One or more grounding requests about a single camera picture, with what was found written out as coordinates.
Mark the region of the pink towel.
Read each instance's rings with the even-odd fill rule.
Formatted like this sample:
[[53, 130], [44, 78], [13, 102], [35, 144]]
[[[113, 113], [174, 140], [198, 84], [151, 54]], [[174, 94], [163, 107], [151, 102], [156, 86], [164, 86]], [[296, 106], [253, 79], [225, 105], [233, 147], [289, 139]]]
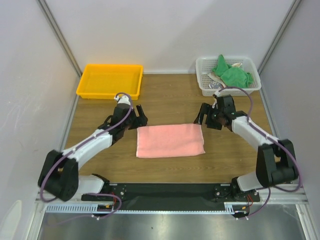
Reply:
[[143, 126], [137, 129], [136, 157], [151, 159], [198, 156], [205, 153], [204, 143], [199, 124]]

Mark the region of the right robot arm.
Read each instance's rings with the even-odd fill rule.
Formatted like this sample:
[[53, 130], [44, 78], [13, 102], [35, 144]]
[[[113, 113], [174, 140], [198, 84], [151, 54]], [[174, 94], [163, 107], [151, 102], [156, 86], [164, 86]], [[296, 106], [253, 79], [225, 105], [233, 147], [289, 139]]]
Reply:
[[236, 110], [231, 95], [217, 96], [213, 104], [202, 103], [194, 123], [215, 130], [225, 127], [257, 152], [255, 171], [231, 180], [230, 195], [234, 200], [242, 201], [255, 190], [277, 188], [300, 178], [293, 143], [268, 134], [248, 113]]

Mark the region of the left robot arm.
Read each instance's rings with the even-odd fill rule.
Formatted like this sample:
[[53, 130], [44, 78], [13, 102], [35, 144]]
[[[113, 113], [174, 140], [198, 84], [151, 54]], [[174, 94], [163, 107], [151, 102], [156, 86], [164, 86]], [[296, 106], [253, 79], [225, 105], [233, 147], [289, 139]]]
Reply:
[[69, 201], [79, 188], [79, 169], [119, 141], [126, 130], [144, 127], [147, 123], [141, 105], [133, 108], [127, 103], [118, 103], [113, 114], [89, 137], [63, 151], [53, 149], [48, 152], [37, 182], [40, 199], [45, 203], [56, 199]]

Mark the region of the white patterned towel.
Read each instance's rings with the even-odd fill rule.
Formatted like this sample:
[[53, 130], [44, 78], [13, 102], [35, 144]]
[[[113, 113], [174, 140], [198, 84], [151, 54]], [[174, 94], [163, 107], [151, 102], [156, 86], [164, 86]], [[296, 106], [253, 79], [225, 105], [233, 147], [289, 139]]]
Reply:
[[[237, 62], [232, 64], [233, 68], [242, 68], [242, 63]], [[221, 88], [225, 88], [225, 83], [220, 79], [220, 77], [216, 76], [214, 72], [208, 73], [207, 76], [214, 82], [209, 84], [210, 89], [215, 89], [214, 85], [220, 85]]]

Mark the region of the white plastic basket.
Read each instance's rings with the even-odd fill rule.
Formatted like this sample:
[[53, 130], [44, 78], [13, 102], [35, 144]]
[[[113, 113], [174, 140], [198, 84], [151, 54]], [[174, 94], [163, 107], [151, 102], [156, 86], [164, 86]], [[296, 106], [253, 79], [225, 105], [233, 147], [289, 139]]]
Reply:
[[217, 90], [224, 95], [243, 96], [261, 89], [261, 79], [254, 62], [244, 56], [200, 57], [195, 62], [198, 86], [205, 97], [212, 96]]

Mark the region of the green towel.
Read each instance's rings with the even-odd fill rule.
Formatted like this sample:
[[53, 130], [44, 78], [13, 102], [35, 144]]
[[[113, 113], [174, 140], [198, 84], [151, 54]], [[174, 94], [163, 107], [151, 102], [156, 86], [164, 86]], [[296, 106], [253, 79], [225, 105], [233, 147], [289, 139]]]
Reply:
[[217, 77], [225, 83], [226, 86], [248, 88], [253, 82], [250, 73], [245, 72], [240, 67], [232, 67], [228, 64], [222, 54], [217, 58], [217, 65], [212, 69]]

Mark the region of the yellow plastic tray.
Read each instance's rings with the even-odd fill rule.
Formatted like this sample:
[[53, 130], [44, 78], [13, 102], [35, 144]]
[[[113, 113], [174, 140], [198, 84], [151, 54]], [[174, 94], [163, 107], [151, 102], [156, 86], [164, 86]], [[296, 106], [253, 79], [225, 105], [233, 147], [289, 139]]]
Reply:
[[76, 89], [83, 99], [112, 100], [124, 92], [137, 100], [144, 68], [134, 64], [87, 64]]

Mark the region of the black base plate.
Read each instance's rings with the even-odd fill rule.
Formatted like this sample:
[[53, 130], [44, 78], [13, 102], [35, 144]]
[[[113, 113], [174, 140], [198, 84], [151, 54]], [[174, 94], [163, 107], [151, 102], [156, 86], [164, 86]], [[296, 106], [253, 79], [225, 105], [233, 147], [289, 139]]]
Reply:
[[118, 196], [123, 211], [222, 211], [225, 202], [260, 201], [229, 183], [105, 183], [99, 193]]

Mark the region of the aluminium frame rail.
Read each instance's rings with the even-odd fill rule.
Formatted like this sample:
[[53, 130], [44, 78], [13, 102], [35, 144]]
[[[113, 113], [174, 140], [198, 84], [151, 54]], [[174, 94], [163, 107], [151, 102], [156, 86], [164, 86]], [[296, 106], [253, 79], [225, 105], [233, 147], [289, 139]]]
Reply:
[[89, 187], [80, 186], [78, 190], [70, 187], [66, 193], [59, 196], [52, 196], [49, 192], [43, 193], [44, 198], [54, 198], [56, 201], [87, 201], [102, 202], [110, 201], [112, 197], [106, 194], [115, 195], [123, 202], [135, 200], [155, 200], [158, 202], [173, 201], [209, 201], [214, 203], [261, 203], [270, 196], [272, 204], [291, 203], [306, 204], [308, 202], [303, 188], [292, 192], [295, 184], [282, 185], [284, 191], [272, 187], [268, 193], [267, 189], [257, 189], [242, 192], [232, 187], [229, 183], [106, 183], [98, 193], [90, 193]]

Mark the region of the right corner aluminium post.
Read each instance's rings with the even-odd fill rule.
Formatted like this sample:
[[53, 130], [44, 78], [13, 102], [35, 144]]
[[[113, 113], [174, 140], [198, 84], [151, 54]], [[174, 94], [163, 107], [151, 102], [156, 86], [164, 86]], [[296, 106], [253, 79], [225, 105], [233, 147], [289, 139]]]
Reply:
[[299, 9], [302, 2], [303, 2], [303, 0], [293, 0], [292, 1], [292, 4], [290, 5], [283, 21], [281, 22], [274, 38], [271, 41], [269, 48], [267, 49], [260, 65], [257, 69], [257, 72], [259, 75], [263, 72], [264, 67], [266, 66], [266, 64], [270, 60], [274, 50], [276, 49], [278, 43], [282, 39], [285, 31], [287, 30], [289, 24], [291, 23], [291, 20], [293, 19], [294, 15], [296, 14], [296, 12]]

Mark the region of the corner aluminium post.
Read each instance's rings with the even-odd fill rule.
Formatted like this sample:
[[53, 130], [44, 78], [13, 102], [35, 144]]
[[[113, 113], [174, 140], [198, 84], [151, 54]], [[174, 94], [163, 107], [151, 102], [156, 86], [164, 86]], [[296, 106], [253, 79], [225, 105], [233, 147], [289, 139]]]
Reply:
[[53, 12], [51, 11], [47, 1], [46, 0], [36, 0], [36, 3], [38, 4], [39, 8], [41, 9], [45, 19], [47, 20], [50, 28], [52, 29], [53, 34], [55, 35], [56, 39], [58, 40], [67, 59], [69, 60], [73, 69], [75, 70], [76, 74], [80, 78], [82, 76], [83, 72], [82, 72], [63, 32], [61, 31], [61, 28], [60, 28], [55, 16], [53, 15]]
[[257, 69], [257, 72], [259, 75], [263, 72], [264, 67], [266, 66], [266, 64], [270, 60], [274, 50], [276, 49], [278, 43], [282, 39], [285, 31], [287, 30], [289, 24], [291, 23], [291, 20], [293, 19], [294, 15], [296, 14], [296, 12], [299, 9], [302, 2], [303, 2], [303, 0], [293, 0], [292, 1], [292, 4], [290, 5], [283, 21], [281, 22], [274, 38], [271, 41], [269, 48], [267, 49], [260, 65]]

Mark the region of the left corner aluminium post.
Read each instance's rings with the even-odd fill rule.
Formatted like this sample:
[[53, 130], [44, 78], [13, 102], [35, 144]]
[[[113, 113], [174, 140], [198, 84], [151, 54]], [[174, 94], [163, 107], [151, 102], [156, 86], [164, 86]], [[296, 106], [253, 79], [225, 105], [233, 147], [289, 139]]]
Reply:
[[47, 1], [46, 0], [36, 0], [36, 3], [38, 4], [39, 8], [41, 9], [45, 19], [47, 20], [50, 28], [52, 29], [53, 34], [55, 35], [56, 39], [58, 40], [67, 59], [69, 60], [73, 69], [75, 70], [76, 74], [80, 78], [82, 76], [83, 72], [82, 72], [63, 32], [61, 31], [61, 28], [60, 28], [55, 16], [53, 15], [53, 12], [51, 11]]

